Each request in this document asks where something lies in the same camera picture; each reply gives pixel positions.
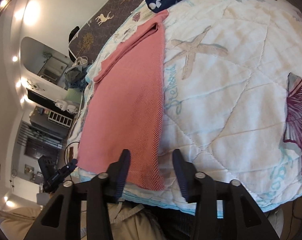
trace pink towel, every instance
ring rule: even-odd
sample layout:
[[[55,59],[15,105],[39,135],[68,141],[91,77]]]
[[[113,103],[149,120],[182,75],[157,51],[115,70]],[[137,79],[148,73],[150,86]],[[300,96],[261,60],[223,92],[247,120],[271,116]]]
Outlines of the pink towel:
[[[157,153],[163,116],[162,21],[167,16],[164,10],[140,25],[102,62],[78,151],[78,166],[100,173],[129,149],[127,181],[149,190],[164,188]]]

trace green pillow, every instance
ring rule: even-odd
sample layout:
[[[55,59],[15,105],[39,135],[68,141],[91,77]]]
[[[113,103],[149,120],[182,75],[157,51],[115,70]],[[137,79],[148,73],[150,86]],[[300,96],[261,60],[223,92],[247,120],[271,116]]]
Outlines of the green pillow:
[[[67,96],[64,98],[64,100],[81,104],[81,96],[82,93],[78,88],[69,88],[67,91]]]

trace deer print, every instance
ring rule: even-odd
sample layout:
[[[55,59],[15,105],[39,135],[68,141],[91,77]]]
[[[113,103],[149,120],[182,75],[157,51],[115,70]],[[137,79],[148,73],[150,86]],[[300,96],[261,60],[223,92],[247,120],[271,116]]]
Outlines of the deer print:
[[[111,13],[111,12],[109,12],[108,15],[107,15],[106,17],[103,15],[103,13],[101,13],[97,18],[95,18],[95,20],[97,21],[97,23],[99,24],[99,26],[100,26],[102,23],[106,22],[107,20],[113,18],[114,15],[112,15],[112,16],[110,17],[110,16],[109,16],[110,13]]]

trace starfish print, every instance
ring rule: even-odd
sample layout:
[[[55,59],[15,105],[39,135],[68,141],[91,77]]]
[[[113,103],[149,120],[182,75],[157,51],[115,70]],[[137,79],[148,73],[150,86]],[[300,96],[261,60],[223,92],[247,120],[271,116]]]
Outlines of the starfish print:
[[[204,32],[196,36],[191,42],[172,40],[171,45],[173,45],[175,49],[179,48],[182,51],[176,54],[172,59],[167,61],[164,64],[164,67],[170,66],[174,61],[186,57],[185,65],[182,71],[182,79],[187,79],[191,75],[196,53],[226,56],[228,54],[228,50],[226,48],[218,44],[201,43],[210,28],[211,26],[207,27]]]

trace metal bolt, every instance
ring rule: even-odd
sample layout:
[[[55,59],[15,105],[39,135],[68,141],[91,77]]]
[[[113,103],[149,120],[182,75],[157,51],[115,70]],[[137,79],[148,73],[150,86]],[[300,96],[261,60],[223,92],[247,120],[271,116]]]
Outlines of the metal bolt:
[[[197,172],[195,173],[195,177],[197,177],[198,179],[204,179],[205,174],[203,172]]]
[[[107,174],[106,172],[102,172],[98,175],[99,179],[106,179],[107,177],[109,177],[109,174]]]
[[[237,179],[233,179],[233,180],[231,180],[231,184],[232,184],[233,186],[238,187],[238,186],[241,185],[241,182],[240,182],[239,180],[237,180]]]
[[[63,186],[64,186],[64,187],[71,187],[72,185],[73,185],[73,182],[70,181],[70,180],[67,180],[67,181],[65,181],[65,182],[63,183]]]

